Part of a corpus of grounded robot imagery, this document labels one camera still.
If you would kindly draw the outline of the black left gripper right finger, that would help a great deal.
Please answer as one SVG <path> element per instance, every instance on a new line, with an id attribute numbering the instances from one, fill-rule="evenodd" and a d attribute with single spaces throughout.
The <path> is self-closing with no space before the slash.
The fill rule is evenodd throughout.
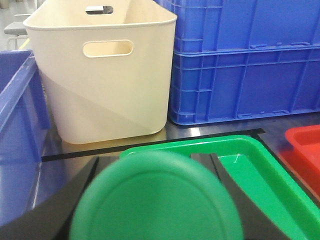
<path id="1" fill-rule="evenodd" d="M 238 210 L 246 240 L 285 239 L 285 233 L 263 213 L 233 180 L 216 153 L 192 153 L 190 158 L 211 171 L 227 189 Z"/>

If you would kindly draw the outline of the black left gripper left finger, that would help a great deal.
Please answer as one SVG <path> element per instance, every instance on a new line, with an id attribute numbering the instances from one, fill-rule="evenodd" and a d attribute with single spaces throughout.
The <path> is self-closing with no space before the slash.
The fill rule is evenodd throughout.
<path id="1" fill-rule="evenodd" d="M 46 201 L 0 228 L 2 240 L 67 240 L 75 208 L 92 180 L 117 156 L 95 156 Z"/>

